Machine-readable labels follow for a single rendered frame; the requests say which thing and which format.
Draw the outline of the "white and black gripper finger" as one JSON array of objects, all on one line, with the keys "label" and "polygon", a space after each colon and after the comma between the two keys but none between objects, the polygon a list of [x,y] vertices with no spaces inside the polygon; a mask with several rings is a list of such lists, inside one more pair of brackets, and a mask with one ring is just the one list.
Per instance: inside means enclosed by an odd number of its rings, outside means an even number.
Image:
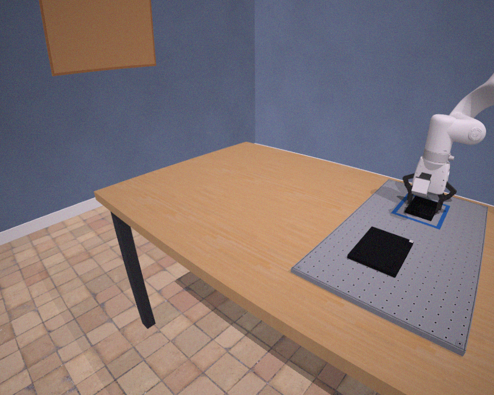
[{"label": "white and black gripper finger", "polygon": [[411,201],[412,201],[412,197],[413,197],[413,194],[412,194],[412,192],[411,192],[411,190],[412,190],[412,186],[411,186],[411,184],[408,182],[408,180],[409,180],[409,179],[412,179],[413,177],[414,177],[414,173],[413,173],[413,174],[410,174],[410,175],[406,175],[406,176],[404,176],[404,177],[403,177],[403,182],[404,182],[404,184],[405,184],[406,189],[408,190],[408,196],[407,196],[407,199],[406,199],[406,200],[408,200],[408,204],[410,204],[410,203],[411,203]]},{"label": "white and black gripper finger", "polygon": [[450,183],[448,183],[448,181],[446,183],[446,188],[450,191],[450,193],[447,195],[444,195],[444,193],[438,194],[439,201],[435,210],[436,213],[438,212],[438,210],[441,210],[443,202],[450,199],[457,192],[456,189],[454,189],[453,186],[451,186]]}]

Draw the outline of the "blue tape outline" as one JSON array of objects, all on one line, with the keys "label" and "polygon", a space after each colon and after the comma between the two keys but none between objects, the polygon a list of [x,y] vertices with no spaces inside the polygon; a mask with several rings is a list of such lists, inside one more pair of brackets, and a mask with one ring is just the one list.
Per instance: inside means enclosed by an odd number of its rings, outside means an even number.
[{"label": "blue tape outline", "polygon": [[[407,194],[407,195],[408,195],[408,194]],[[422,224],[425,224],[425,225],[428,225],[428,226],[431,226],[431,227],[434,227],[434,228],[437,228],[437,229],[440,229],[440,228],[441,228],[441,226],[442,226],[442,224],[443,224],[443,222],[444,222],[444,219],[445,219],[445,217],[446,217],[446,215],[447,215],[447,212],[449,211],[450,206],[449,206],[449,205],[445,205],[445,204],[443,204],[444,206],[446,206],[446,208],[444,209],[444,212],[443,212],[443,214],[441,215],[441,218],[440,218],[440,220],[439,220],[439,222],[438,222],[437,226],[434,226],[434,225],[431,225],[431,224],[428,224],[428,223],[425,223],[425,222],[422,222],[422,221],[419,221],[419,220],[413,219],[413,218],[411,218],[411,217],[404,216],[404,215],[402,215],[402,214],[396,213],[396,212],[399,210],[399,208],[400,208],[400,207],[404,204],[404,202],[406,201],[407,195],[406,195],[406,196],[405,196],[405,197],[401,200],[401,202],[397,205],[397,207],[396,207],[396,208],[395,208],[395,209],[394,209],[391,213],[396,214],[396,215],[398,215],[398,216],[405,217],[405,218],[407,218],[407,219],[411,219],[411,220],[413,220],[413,221],[416,221],[416,222],[419,222],[419,223],[422,223]]]}]

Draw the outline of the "black rectangular pad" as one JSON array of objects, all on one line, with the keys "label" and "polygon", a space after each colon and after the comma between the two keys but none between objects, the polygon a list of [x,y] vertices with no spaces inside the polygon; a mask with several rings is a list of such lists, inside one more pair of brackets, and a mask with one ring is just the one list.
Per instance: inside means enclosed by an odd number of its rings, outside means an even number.
[{"label": "black rectangular pad", "polygon": [[347,258],[395,278],[413,243],[372,226]]}]

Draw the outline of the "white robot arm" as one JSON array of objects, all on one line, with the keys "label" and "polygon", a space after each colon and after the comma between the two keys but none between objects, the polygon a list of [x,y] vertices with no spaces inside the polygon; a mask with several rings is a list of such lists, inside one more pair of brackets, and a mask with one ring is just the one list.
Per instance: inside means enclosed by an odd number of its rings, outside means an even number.
[{"label": "white robot arm", "polygon": [[[465,96],[449,115],[436,114],[431,117],[426,139],[424,159],[437,163],[453,161],[452,143],[467,145],[480,143],[486,128],[474,119],[481,111],[494,105],[494,73],[483,85]],[[432,175],[421,173],[415,177],[412,194],[427,196]]]}]

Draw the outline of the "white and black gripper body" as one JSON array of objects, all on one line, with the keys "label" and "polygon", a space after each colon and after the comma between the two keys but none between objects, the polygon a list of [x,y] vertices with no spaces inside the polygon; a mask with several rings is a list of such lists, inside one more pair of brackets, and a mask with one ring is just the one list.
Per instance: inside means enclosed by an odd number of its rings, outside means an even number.
[{"label": "white and black gripper body", "polygon": [[446,163],[437,163],[428,161],[424,159],[423,156],[420,157],[420,160],[417,164],[417,168],[414,173],[414,177],[412,180],[412,186],[414,184],[415,177],[419,177],[421,172],[432,175],[430,180],[430,186],[428,192],[434,194],[443,194],[446,189],[446,183],[449,177],[450,171],[450,162]]}]

